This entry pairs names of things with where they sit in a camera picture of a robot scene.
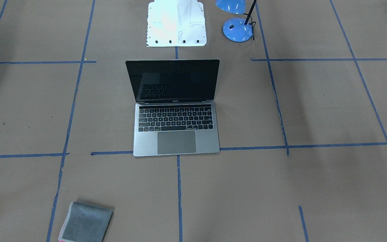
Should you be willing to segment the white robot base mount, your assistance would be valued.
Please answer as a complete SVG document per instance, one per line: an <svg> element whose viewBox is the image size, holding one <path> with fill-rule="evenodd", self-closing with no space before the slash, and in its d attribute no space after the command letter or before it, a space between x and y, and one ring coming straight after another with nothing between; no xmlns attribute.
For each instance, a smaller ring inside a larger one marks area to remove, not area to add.
<svg viewBox="0 0 387 242"><path fill-rule="evenodd" d="M204 7L197 0L154 0L147 8L146 46L205 46Z"/></svg>

